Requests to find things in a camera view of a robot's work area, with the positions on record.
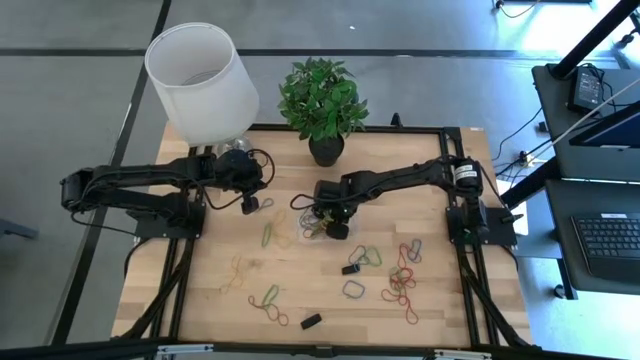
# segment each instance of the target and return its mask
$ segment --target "white cable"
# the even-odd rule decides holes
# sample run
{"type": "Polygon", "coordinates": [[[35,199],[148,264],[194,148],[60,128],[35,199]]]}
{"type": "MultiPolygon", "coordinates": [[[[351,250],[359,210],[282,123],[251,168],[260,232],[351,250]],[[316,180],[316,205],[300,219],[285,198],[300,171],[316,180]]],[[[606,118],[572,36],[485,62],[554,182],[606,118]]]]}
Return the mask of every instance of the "white cable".
{"type": "Polygon", "coordinates": [[[601,107],[605,106],[607,103],[611,102],[613,99],[617,98],[620,94],[622,94],[623,92],[629,90],[629,88],[631,88],[633,85],[637,84],[640,82],[640,78],[636,79],[636,81],[632,82],[631,84],[625,86],[622,90],[618,91],[617,93],[615,93],[613,96],[611,96],[610,98],[608,98],[607,100],[605,100],[602,104],[596,106],[595,109],[591,110],[587,115],[585,115],[582,119],[578,120],[575,124],[571,125],[565,132],[562,133],[562,135],[558,136],[555,140],[553,140],[551,142],[551,144],[547,145],[546,148],[542,149],[538,155],[534,156],[531,158],[531,161],[533,161],[533,159],[535,159],[536,157],[539,157],[540,155],[544,154],[547,150],[549,150],[553,145],[557,144],[558,141],[562,140],[565,136],[567,136],[571,131],[573,131],[573,129],[575,129],[578,125],[580,125],[583,121],[587,120],[588,118],[591,117],[591,115],[593,115],[596,111],[600,110],[601,107]]]}
{"type": "Polygon", "coordinates": [[[525,11],[521,12],[521,13],[520,13],[520,14],[518,14],[518,15],[509,15],[509,13],[507,13],[507,12],[504,10],[504,5],[500,6],[500,10],[502,10],[502,13],[503,13],[506,17],[511,18],[511,19],[515,19],[515,18],[520,17],[520,16],[522,16],[522,15],[526,14],[527,12],[529,12],[529,10],[533,9],[536,5],[538,5],[538,3],[540,3],[540,1],[541,1],[541,0],[537,0],[535,3],[533,3],[533,5],[529,6],[529,7],[527,8],[527,10],[525,10],[525,11]]]}

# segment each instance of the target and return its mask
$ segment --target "computer monitor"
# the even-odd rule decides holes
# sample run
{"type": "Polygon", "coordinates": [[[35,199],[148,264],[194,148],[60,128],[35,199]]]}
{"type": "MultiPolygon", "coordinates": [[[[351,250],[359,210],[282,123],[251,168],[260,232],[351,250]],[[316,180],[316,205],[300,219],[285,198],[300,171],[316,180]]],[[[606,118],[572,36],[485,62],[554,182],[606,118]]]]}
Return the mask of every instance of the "computer monitor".
{"type": "Polygon", "coordinates": [[[569,140],[571,145],[640,148],[640,101],[619,110],[569,140]]]}

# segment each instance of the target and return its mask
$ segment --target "black eraser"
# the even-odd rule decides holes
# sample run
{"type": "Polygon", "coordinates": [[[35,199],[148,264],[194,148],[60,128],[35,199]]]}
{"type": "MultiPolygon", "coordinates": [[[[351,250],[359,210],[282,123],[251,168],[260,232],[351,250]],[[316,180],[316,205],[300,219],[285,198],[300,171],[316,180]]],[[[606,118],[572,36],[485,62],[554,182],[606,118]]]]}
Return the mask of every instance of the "black eraser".
{"type": "Polygon", "coordinates": [[[349,265],[349,266],[343,267],[342,268],[342,275],[355,274],[358,271],[360,271],[360,265],[359,264],[353,264],[353,265],[349,265]]]}
{"type": "Polygon", "coordinates": [[[313,325],[319,323],[320,321],[322,321],[322,318],[320,317],[320,314],[315,314],[315,315],[307,318],[306,320],[303,320],[300,323],[300,326],[302,326],[302,330],[307,330],[308,328],[310,328],[313,325]]]}

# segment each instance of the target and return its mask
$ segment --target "potted plant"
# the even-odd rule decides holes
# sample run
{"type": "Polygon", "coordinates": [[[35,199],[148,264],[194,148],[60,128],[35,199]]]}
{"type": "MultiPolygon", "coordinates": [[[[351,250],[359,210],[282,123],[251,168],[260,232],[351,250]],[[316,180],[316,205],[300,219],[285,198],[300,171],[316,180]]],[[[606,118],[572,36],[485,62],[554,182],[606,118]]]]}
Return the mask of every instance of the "potted plant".
{"type": "Polygon", "coordinates": [[[280,87],[280,113],[300,132],[300,140],[309,139],[309,150],[320,166],[331,166],[344,149],[344,137],[356,128],[364,130],[369,111],[367,100],[358,102],[354,76],[344,61],[307,59],[293,63],[293,72],[280,87]]]}

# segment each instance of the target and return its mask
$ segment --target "white lampshade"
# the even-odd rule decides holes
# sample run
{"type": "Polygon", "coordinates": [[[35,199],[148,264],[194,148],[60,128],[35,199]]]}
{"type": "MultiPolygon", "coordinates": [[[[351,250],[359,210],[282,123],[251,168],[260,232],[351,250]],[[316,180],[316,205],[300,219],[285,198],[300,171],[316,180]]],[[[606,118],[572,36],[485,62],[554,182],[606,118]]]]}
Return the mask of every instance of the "white lampshade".
{"type": "Polygon", "coordinates": [[[149,45],[144,64],[169,121],[190,146],[233,140],[255,121],[258,92],[219,27],[172,27],[149,45]]]}

